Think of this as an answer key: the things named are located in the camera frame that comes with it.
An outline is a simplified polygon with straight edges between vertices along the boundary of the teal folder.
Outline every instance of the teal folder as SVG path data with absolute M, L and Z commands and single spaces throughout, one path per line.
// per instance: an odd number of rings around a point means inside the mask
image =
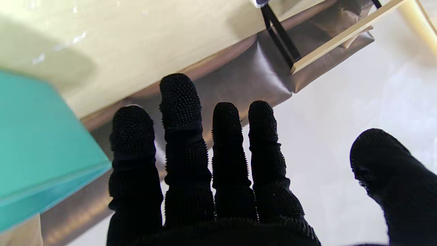
M 52 86 L 0 71 L 0 232 L 48 210 L 109 168 Z

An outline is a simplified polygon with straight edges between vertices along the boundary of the white tile floor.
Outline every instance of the white tile floor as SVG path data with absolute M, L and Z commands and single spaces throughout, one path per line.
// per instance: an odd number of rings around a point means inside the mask
M 437 4 L 423 4 L 437 24 Z M 398 13 L 374 28 L 373 44 L 274 108 L 291 189 L 325 246 L 388 241 L 381 209 L 350 169 L 349 150 L 362 131 L 384 129 L 437 172 L 436 58 Z M 247 138 L 244 148 L 250 160 Z M 108 223 L 69 246 L 105 245 Z

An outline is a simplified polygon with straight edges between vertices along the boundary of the beige table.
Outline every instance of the beige table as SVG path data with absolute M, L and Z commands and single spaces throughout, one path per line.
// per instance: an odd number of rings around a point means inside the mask
M 276 0 L 283 20 L 323 0 Z M 55 85 L 79 118 L 265 28 L 248 0 L 0 0 L 0 68 Z

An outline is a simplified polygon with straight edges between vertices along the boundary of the glove finger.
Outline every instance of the glove finger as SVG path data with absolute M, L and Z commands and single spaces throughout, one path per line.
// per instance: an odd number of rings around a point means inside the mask
M 264 101 L 253 102 L 249 107 L 249 125 L 253 191 L 260 222 L 303 219 L 302 206 L 289 190 L 290 180 L 285 177 L 285 159 L 277 142 L 272 107 Z
M 217 218 L 257 220 L 255 197 L 250 188 L 243 134 L 238 109 L 221 102 L 212 116 L 212 187 L 215 188 Z
M 202 137 L 201 104 L 196 87 L 184 74 L 160 83 L 166 144 L 166 227 L 214 219 L 211 172 Z
M 435 245 L 437 176 L 397 139 L 363 132 L 350 151 L 355 178 L 384 210 L 390 244 Z
M 120 245 L 162 229 L 163 195 L 155 167 L 153 121 L 142 108 L 119 109 L 110 134 L 114 171 L 109 179 L 109 207 L 115 211 L 108 245 Z

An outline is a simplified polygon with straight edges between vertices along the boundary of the gloved hand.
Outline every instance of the gloved hand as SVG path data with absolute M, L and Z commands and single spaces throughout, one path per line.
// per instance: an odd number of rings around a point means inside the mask
M 363 132 L 352 145 L 355 178 L 383 209 L 390 245 L 437 245 L 437 176 L 393 136 Z
M 269 104 L 256 101 L 249 109 L 253 190 L 238 110 L 232 103 L 215 107 L 214 203 L 202 137 L 201 104 L 195 86 L 187 76 L 172 74 L 162 79 L 160 90 L 167 142 L 165 182 L 169 185 L 165 227 L 160 210 L 163 196 L 155 168 L 153 122 L 138 106 L 121 108 L 114 116 L 110 136 L 114 172 L 109 191 L 114 199 L 109 207 L 115 214 L 108 231 L 109 246 L 128 242 L 195 245 L 193 240 L 229 229 L 239 230 L 230 236 L 236 243 L 245 238 L 246 242 L 252 240 L 260 245 L 290 240 L 301 242 L 298 245 L 319 244 L 303 218 L 299 200 L 289 190 L 290 180 L 285 177 L 285 160 Z
M 297 245 L 319 241 L 289 190 L 276 120 L 270 105 L 250 105 L 253 190 L 237 109 L 219 103 L 213 114 L 212 197 L 201 105 L 191 80 L 172 74 L 160 84 L 166 145 L 166 224 L 155 168 L 153 122 L 138 106 L 121 108 L 110 136 L 114 172 L 109 181 L 115 211 L 109 246 Z M 371 129 L 354 142 L 355 177 L 384 210 L 391 245 L 437 245 L 437 176 L 394 137 Z

